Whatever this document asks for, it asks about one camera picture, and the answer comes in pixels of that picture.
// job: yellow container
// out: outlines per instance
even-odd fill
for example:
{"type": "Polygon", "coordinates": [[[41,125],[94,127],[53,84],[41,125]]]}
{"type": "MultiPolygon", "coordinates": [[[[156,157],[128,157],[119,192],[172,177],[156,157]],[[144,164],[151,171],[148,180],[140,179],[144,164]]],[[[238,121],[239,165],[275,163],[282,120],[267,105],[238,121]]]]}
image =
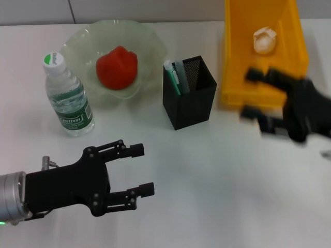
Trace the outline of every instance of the yellow container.
{"type": "Polygon", "coordinates": [[[295,0],[225,0],[225,38],[221,102],[228,107],[252,105],[282,107],[285,94],[265,84],[245,81],[249,67],[268,71],[276,67],[293,76],[305,76],[308,53],[295,0]],[[277,33],[269,55],[253,48],[253,34],[262,27],[277,33]]]}

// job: clear glass bowl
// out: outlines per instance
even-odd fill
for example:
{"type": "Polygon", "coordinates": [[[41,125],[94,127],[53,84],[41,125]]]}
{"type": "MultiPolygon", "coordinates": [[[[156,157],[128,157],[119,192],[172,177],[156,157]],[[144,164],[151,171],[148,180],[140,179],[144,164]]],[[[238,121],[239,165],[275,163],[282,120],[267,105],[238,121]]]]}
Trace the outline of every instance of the clear glass bowl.
{"type": "Polygon", "coordinates": [[[61,48],[67,66],[82,81],[88,95],[111,94],[121,99],[133,97],[144,84],[162,80],[166,46],[157,34],[144,24],[125,20],[104,20],[75,33],[61,48]],[[111,90],[98,80],[96,61],[117,46],[123,46],[138,57],[138,75],[133,84],[122,90],[111,90]]]}

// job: bottle label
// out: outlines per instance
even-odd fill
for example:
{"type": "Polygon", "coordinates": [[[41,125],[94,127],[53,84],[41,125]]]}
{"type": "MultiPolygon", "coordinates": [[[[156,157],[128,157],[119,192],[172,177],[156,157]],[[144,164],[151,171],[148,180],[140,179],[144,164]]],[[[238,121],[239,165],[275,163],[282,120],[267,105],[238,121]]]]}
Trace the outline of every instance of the bottle label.
{"type": "Polygon", "coordinates": [[[55,111],[62,126],[69,130],[80,130],[85,128],[92,120],[93,114],[86,100],[84,106],[73,113],[64,114],[55,111]]]}

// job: gray wall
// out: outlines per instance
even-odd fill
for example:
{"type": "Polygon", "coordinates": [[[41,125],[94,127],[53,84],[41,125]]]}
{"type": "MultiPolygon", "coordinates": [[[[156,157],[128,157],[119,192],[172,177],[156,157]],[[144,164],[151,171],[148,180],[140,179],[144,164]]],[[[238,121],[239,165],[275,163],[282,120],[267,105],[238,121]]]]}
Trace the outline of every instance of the gray wall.
{"type": "MultiPolygon", "coordinates": [[[[0,0],[0,25],[223,20],[223,5],[224,0],[0,0]]],[[[297,5],[301,18],[331,18],[331,0],[297,0],[297,5]]]]}

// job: red fruit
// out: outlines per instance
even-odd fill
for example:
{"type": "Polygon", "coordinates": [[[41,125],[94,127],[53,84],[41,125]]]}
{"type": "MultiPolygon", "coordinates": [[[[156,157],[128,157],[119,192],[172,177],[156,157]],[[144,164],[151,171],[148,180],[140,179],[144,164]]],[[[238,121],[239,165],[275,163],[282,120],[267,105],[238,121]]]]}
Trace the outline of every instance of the red fruit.
{"type": "Polygon", "coordinates": [[[137,56],[118,46],[97,60],[97,75],[100,82],[110,89],[124,89],[136,79],[137,56]]]}

